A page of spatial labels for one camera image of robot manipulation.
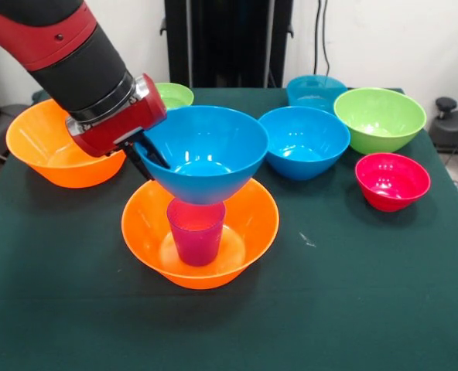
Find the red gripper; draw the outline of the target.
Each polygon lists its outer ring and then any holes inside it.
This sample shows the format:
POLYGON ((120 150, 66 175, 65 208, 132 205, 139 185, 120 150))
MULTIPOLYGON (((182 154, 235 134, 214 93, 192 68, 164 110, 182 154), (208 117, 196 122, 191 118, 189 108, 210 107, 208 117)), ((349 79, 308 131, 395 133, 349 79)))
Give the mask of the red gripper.
POLYGON ((147 158, 166 169, 170 169, 170 165, 152 140, 144 133, 138 132, 147 130, 165 119, 166 107, 153 80, 142 74, 135 78, 124 98, 108 112, 82 121, 68 117, 66 126, 76 144, 93 157, 101 157, 116 151, 121 144, 121 150, 128 160, 149 181, 154 178, 141 158, 147 158), (129 141, 135 134, 134 148, 129 141))

